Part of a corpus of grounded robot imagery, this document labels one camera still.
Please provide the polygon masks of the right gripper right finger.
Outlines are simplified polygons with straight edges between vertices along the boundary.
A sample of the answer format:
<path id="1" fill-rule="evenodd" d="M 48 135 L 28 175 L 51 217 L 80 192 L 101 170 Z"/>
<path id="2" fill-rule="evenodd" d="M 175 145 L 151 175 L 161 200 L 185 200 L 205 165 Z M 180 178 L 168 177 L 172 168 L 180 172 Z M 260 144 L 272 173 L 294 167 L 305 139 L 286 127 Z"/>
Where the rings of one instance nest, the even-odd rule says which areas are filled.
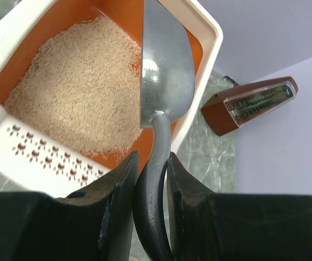
<path id="1" fill-rule="evenodd" d="M 312 196 L 216 193 L 168 159 L 175 260 L 312 260 Z"/>

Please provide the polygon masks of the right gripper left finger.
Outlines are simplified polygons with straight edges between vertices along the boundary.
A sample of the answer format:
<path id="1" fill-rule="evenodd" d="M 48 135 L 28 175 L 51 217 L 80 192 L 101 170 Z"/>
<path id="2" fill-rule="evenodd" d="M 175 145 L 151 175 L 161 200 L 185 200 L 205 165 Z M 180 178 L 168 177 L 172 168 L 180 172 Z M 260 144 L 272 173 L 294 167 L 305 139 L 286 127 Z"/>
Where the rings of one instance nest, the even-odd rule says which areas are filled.
<path id="1" fill-rule="evenodd" d="M 0 260 L 128 260 L 139 155 L 65 198 L 0 192 Z"/>

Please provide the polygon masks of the metal litter scoop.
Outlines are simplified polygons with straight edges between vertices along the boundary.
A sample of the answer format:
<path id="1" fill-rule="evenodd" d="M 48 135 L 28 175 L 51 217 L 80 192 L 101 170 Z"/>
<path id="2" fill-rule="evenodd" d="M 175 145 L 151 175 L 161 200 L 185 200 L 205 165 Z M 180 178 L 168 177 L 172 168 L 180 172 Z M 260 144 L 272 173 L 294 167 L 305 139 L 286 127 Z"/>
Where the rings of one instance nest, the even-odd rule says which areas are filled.
<path id="1" fill-rule="evenodd" d="M 192 103 L 195 70 L 185 28 L 159 1 L 144 1 L 140 126 L 153 130 L 150 156 L 133 194 L 133 218 L 150 260 L 172 260 L 163 215 L 163 188 L 171 124 Z"/>

